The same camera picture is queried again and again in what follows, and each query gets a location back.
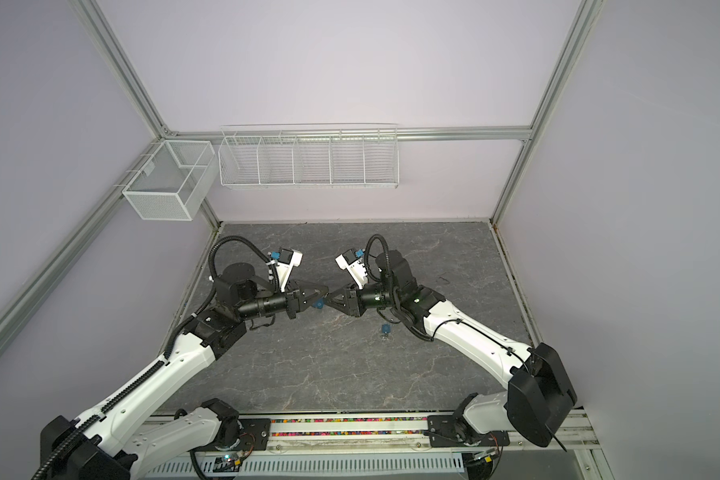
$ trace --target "robotic arm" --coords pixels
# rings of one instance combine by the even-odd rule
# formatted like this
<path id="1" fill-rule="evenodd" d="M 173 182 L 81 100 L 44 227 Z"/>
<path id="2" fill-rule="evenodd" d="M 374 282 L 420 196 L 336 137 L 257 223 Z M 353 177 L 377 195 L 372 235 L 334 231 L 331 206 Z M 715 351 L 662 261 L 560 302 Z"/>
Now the robotic arm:
<path id="1" fill-rule="evenodd" d="M 269 279 L 250 264 L 231 264 L 221 275 L 214 259 L 230 241 L 248 245 L 269 268 Z M 301 252 L 281 249 L 265 256 L 240 236 L 221 238 L 208 264 L 213 288 L 206 301 L 172 333 L 164 352 L 123 387 L 70 422 L 59 416 L 40 434 L 41 478 L 141 478 L 149 470 L 200 446 L 235 448 L 240 444 L 239 413 L 218 398 L 189 414 L 148 431 L 138 431 L 164 401 L 200 370 L 210 366 L 247 331 L 246 320 L 285 312 L 296 318 L 327 292 L 326 286 L 288 282 Z M 231 462 L 242 455 L 231 452 Z"/>
<path id="2" fill-rule="evenodd" d="M 384 252 L 376 257 L 374 267 L 368 258 L 375 240 Z M 532 348 L 509 339 L 472 319 L 442 294 L 417 284 L 406 259 L 397 250 L 390 251 L 380 235 L 372 236 L 365 250 L 347 250 L 336 263 L 355 283 L 329 293 L 326 305 L 351 316 L 375 308 L 395 322 L 382 313 L 390 309 L 414 336 L 446 342 L 507 390 L 489 396 L 471 394 L 444 422 L 447 431 L 432 433 L 467 445 L 480 443 L 491 430 L 516 430 L 541 447 L 556 439 L 554 434 L 576 403 L 576 392 L 555 350 L 545 343 Z"/>

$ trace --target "wire basket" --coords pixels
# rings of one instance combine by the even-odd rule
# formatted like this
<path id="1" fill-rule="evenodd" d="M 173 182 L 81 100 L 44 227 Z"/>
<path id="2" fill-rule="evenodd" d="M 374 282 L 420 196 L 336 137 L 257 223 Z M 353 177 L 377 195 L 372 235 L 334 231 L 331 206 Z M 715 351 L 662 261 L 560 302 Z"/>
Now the wire basket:
<path id="1" fill-rule="evenodd" d="M 192 220 L 218 173 L 209 141 L 164 140 L 123 189 L 144 220 Z"/>
<path id="2" fill-rule="evenodd" d="M 225 131 L 219 146 L 222 185 L 397 187 L 395 129 Z"/>

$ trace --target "gray marble floor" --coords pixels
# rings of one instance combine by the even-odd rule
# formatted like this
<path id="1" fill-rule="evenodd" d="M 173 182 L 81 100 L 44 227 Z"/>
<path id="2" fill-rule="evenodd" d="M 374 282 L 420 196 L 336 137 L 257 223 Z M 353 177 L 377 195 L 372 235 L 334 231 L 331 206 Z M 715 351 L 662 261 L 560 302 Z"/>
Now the gray marble floor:
<path id="1" fill-rule="evenodd" d="M 336 266 L 336 255 L 363 248 L 369 236 L 380 233 L 408 260 L 420 284 L 490 328 L 530 343 L 489 228 L 483 223 L 267 224 L 227 225 L 223 233 L 242 235 L 264 252 L 280 246 L 300 250 L 304 258 L 292 278 L 324 283 L 331 291 L 352 281 Z M 219 272 L 241 261 L 266 275 L 263 262 L 241 244 L 226 244 L 216 256 Z M 207 277 L 206 270 L 190 311 L 206 296 Z M 500 390 L 456 349 L 417 340 L 403 325 L 393 325 L 383 340 L 383 323 L 374 310 L 361 318 L 329 308 L 310 309 L 295 320 L 278 315 L 275 325 L 249 331 L 195 375 L 161 411 L 195 408 L 213 397 L 240 412 L 453 409 L 471 392 Z"/>

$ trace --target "white wall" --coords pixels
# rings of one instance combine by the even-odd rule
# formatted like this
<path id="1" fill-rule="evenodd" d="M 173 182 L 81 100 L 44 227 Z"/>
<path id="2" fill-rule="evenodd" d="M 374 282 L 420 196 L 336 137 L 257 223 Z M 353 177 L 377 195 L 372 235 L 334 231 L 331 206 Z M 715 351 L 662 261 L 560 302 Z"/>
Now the white wall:
<path id="1" fill-rule="evenodd" d="M 527 125 L 580 0 L 101 0 L 165 122 Z"/>
<path id="2" fill-rule="evenodd" d="M 150 141 L 65 0 L 0 0 L 0 310 Z"/>
<path id="3" fill-rule="evenodd" d="M 616 478 L 720 478 L 720 0 L 605 4 L 500 231 Z"/>
<path id="4" fill-rule="evenodd" d="M 0 358 L 0 478 L 29 478 L 40 430 L 106 398 L 155 357 L 209 230 L 123 203 Z"/>
<path id="5" fill-rule="evenodd" d="M 397 188 L 230 190 L 208 200 L 221 220 L 489 218 L 519 140 L 401 142 Z"/>

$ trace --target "white mesh basket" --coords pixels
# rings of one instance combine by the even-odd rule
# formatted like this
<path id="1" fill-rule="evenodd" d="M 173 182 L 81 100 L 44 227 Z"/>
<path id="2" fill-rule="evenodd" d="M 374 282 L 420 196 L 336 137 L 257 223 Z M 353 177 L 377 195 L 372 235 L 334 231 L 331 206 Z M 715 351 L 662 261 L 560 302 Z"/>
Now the white mesh basket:
<path id="1" fill-rule="evenodd" d="M 209 141 L 164 140 L 123 195 L 144 220 L 192 220 L 218 174 L 217 161 Z"/>
<path id="2" fill-rule="evenodd" d="M 394 129 L 234 131 L 219 146 L 221 183 L 252 187 L 397 187 Z"/>

